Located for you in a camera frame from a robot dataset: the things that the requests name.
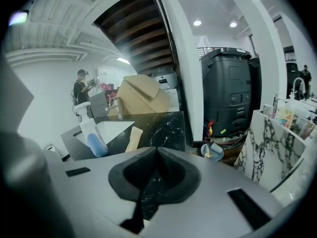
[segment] cardboard piece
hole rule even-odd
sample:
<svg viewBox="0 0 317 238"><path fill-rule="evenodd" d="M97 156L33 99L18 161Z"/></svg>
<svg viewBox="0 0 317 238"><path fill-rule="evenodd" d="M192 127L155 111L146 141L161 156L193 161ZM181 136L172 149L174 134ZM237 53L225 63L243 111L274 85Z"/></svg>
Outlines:
<svg viewBox="0 0 317 238"><path fill-rule="evenodd" d="M116 96L121 100L123 115L168 112L169 95L146 75L124 77Z"/></svg>

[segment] staircase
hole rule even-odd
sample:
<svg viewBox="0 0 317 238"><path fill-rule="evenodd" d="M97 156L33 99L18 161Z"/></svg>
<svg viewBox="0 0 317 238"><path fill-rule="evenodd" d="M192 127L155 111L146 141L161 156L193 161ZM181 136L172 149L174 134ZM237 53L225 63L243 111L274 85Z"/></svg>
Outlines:
<svg viewBox="0 0 317 238"><path fill-rule="evenodd" d="M173 68L170 41L157 0L121 0L95 24L138 74Z"/></svg>

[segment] clutter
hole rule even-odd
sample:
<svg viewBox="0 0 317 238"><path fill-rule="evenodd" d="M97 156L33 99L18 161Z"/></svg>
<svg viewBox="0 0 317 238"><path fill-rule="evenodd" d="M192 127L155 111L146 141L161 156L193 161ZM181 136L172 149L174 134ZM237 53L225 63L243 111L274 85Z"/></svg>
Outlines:
<svg viewBox="0 0 317 238"><path fill-rule="evenodd" d="M263 115L270 117L273 114L273 109L272 105L264 104Z"/></svg>
<svg viewBox="0 0 317 238"><path fill-rule="evenodd" d="M294 116L293 110L290 110L288 108L280 108L277 111L277 114L275 116L275 121L279 125L289 128L292 124L293 116Z"/></svg>
<svg viewBox="0 0 317 238"><path fill-rule="evenodd" d="M143 131L141 129L137 128L136 126L132 127L131 134L130 134L130 142L128 144L127 149L125 150L126 153L135 151L136 149L138 149L138 145L139 145L142 133Z"/></svg>
<svg viewBox="0 0 317 238"><path fill-rule="evenodd" d="M93 95L89 98L90 108L93 116L103 117L105 115L105 108L109 107L106 101L106 96L104 92Z"/></svg>
<svg viewBox="0 0 317 238"><path fill-rule="evenodd" d="M201 154L205 159L219 161L223 158L224 151L216 143L208 143L201 147Z"/></svg>
<svg viewBox="0 0 317 238"><path fill-rule="evenodd" d="M146 75L123 78L116 95L121 100L123 115L168 112L170 97L160 84Z"/></svg>
<svg viewBox="0 0 317 238"><path fill-rule="evenodd" d="M172 69L159 70L153 73L152 79L160 84L161 89L176 89L177 88L177 75Z"/></svg>
<svg viewBox="0 0 317 238"><path fill-rule="evenodd" d="M114 89L113 84L105 84L105 83L101 83L100 88L103 89L104 91L109 91Z"/></svg>
<svg viewBox="0 0 317 238"><path fill-rule="evenodd" d="M119 98L114 97L110 99L111 106L105 108L106 114L109 117L118 116L119 119L122 119L122 105Z"/></svg>
<svg viewBox="0 0 317 238"><path fill-rule="evenodd" d="M316 125L313 124L311 120L308 120L298 114L294 114L290 130L305 140L315 129L315 126Z"/></svg>

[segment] bottle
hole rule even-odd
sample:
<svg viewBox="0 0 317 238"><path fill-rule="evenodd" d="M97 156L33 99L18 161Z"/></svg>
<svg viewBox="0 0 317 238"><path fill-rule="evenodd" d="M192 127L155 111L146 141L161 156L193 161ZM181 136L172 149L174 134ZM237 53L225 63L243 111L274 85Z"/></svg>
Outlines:
<svg viewBox="0 0 317 238"><path fill-rule="evenodd" d="M81 115L82 118L79 125L88 143L88 146L94 155L97 158L104 157L108 154L108 148L100 135L95 120L93 118L89 118L87 115L88 106L90 106L90 102L84 102L75 107L75 110L79 115Z"/></svg>
<svg viewBox="0 0 317 238"><path fill-rule="evenodd" d="M293 92L289 95L289 101L285 104L285 107L289 110L294 110L295 109L295 95Z"/></svg>

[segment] railing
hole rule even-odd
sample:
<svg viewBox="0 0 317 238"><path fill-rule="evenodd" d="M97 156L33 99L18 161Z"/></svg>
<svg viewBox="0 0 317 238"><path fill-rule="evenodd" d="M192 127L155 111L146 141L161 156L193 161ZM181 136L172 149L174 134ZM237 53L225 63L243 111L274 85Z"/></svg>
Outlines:
<svg viewBox="0 0 317 238"><path fill-rule="evenodd" d="M209 52L211 52L211 51L213 51L213 50L217 50L217 49L220 49L220 48L214 48L214 47L197 48L199 60L200 60L205 54L208 54Z"/></svg>

